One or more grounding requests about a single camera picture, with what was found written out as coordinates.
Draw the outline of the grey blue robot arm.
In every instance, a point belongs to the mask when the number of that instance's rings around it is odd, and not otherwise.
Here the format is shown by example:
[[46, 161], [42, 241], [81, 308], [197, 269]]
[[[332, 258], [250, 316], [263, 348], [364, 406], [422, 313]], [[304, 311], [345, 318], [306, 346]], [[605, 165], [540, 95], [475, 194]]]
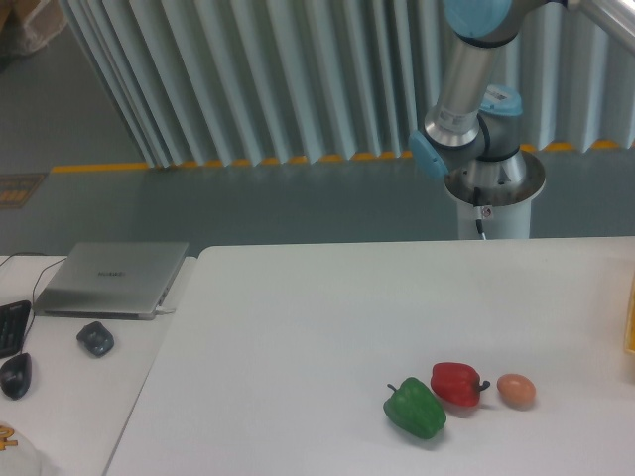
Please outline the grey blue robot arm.
[[[455, 41], [437, 103], [413, 131], [418, 166], [442, 178], [480, 160], [505, 161], [521, 142], [634, 141], [631, 1], [445, 1]], [[490, 79], [498, 54], [523, 39], [519, 92]]]

